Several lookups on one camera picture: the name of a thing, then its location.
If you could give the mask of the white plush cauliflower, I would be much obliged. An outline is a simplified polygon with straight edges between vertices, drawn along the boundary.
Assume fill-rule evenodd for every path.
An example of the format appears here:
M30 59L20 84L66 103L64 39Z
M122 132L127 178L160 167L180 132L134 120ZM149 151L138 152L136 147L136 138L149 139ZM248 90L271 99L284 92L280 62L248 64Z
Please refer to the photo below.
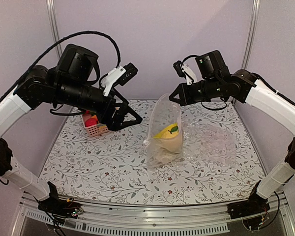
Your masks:
M170 152L164 148L152 150L149 154L149 163L151 165L168 164L180 157L180 153Z

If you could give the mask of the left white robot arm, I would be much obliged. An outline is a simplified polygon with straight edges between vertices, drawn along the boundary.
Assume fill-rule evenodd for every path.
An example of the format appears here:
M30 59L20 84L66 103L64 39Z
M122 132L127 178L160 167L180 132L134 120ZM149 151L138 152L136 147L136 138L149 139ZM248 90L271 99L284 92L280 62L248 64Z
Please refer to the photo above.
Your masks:
M76 107L79 114L96 114L99 122L111 131L119 131L142 122L128 101L115 89L136 74L129 63L117 64L100 74L98 55L89 49L68 44L57 65L51 69L34 62L0 98L0 177L34 196L41 207L60 213L72 205L59 199L56 186L45 182L13 157L3 135L22 116L42 103Z

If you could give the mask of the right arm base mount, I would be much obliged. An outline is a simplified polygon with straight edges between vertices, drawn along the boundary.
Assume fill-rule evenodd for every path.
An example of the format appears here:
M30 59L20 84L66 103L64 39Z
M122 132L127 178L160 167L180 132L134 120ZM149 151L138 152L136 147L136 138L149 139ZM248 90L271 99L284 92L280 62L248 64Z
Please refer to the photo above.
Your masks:
M270 210L268 201L256 193L250 194L247 200L231 203L227 206L227 212L231 219L243 218L268 210Z

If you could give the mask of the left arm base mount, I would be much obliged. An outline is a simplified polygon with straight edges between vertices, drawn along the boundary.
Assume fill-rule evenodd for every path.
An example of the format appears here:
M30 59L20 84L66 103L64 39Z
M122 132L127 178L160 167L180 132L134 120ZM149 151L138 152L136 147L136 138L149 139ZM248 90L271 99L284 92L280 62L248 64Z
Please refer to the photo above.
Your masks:
M51 214L57 219L77 218L84 210L82 205L74 198L60 199L50 196L49 198L38 201L38 209Z

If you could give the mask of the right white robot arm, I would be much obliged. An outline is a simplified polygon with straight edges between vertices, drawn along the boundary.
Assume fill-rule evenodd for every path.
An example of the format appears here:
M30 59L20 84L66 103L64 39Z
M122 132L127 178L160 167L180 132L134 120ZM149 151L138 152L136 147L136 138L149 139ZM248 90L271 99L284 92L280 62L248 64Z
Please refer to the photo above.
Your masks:
M260 75L240 69L230 73L218 50L204 55L193 55L202 80L198 81L190 66L178 60L173 68L179 77L184 78L169 96L169 100L181 106L210 102L220 98L226 102L230 97L248 104L273 118L292 135L285 159L253 188L244 210L255 214L264 202L280 186L295 175L295 103L272 88Z

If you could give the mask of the pink dotted zip bag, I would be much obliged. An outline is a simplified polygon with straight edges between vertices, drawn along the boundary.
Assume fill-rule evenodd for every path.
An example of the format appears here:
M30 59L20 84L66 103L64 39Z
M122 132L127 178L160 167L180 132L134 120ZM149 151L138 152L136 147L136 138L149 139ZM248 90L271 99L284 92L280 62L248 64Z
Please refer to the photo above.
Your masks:
M182 154L183 129L180 105L162 95L156 102L149 120L144 147L149 168L171 163Z

